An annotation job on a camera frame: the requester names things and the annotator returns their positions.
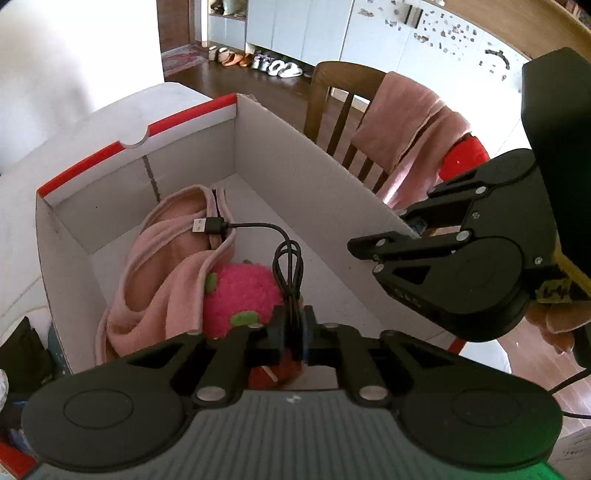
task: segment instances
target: usb connector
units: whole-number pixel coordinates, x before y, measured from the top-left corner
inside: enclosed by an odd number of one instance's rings
[[[222,217],[196,218],[193,220],[193,232],[220,235],[228,230],[229,227],[229,223]]]

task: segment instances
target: white shoe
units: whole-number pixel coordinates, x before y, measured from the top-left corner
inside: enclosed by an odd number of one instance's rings
[[[217,45],[214,45],[213,47],[209,47],[209,60],[214,61],[216,59],[217,56]]]
[[[251,68],[253,70],[258,70],[259,68],[261,68],[261,61],[262,61],[262,55],[255,55],[255,57],[252,59]]]
[[[282,79],[299,77],[302,73],[304,73],[304,71],[292,61],[289,61],[288,63],[283,65],[283,68],[279,72],[277,72],[279,77],[281,77]]]
[[[285,62],[283,60],[276,60],[267,69],[267,73],[272,77],[276,77],[279,71],[285,67]]]
[[[261,60],[261,68],[259,70],[262,72],[266,72],[267,69],[269,68],[270,64],[271,64],[271,59],[269,57],[264,57]]]

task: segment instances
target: white wall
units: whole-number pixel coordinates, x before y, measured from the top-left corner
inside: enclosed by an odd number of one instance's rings
[[[155,0],[12,0],[0,10],[0,173],[163,81]]]

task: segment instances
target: chair backrest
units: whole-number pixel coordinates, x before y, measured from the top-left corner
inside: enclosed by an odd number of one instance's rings
[[[318,133],[320,132],[320,124],[322,123],[324,106],[330,89],[337,88],[347,92],[348,95],[345,104],[340,111],[335,129],[330,137],[329,146],[326,149],[328,155],[334,156],[336,147],[339,145],[343,134],[347,117],[349,116],[351,104],[353,104],[353,97],[358,95],[361,98],[369,100],[371,103],[385,75],[380,70],[346,61],[323,61],[319,63],[314,69],[314,75],[312,76],[304,135],[316,143]],[[357,148],[349,144],[349,148],[343,159],[343,166],[347,170],[351,167],[356,153]],[[371,159],[365,158],[363,166],[357,175],[357,178],[361,182],[365,181],[373,164],[374,162]],[[377,193],[387,178],[388,175],[382,172],[373,186],[372,191]]]

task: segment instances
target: chair slat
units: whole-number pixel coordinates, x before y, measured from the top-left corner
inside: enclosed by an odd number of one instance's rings
[[[373,165],[374,162],[372,162],[368,158],[365,158],[365,162],[363,162],[363,167],[361,167],[361,171],[359,172],[359,175],[357,175],[357,178],[361,183],[365,182],[365,179],[368,177],[369,171],[371,170],[371,167]]]
[[[353,98],[355,95],[350,93],[347,95],[347,99],[343,104],[343,108],[340,110],[339,118],[336,121],[335,129],[333,130],[333,134],[330,137],[329,146],[326,149],[326,153],[331,157],[336,152],[336,147],[339,145],[340,137],[343,134],[343,130],[345,129],[345,124],[347,123],[347,117],[349,116],[349,111],[351,110],[351,104],[353,103]]]
[[[352,143],[349,144],[349,148],[347,149],[347,153],[343,159],[343,166],[349,170],[351,164],[353,163],[353,159],[355,158],[355,154],[357,153],[357,147],[354,146]]]
[[[375,183],[374,188],[371,190],[374,193],[378,193],[380,188],[384,186],[386,180],[388,179],[388,174],[386,172],[382,172],[378,178],[378,181]]]

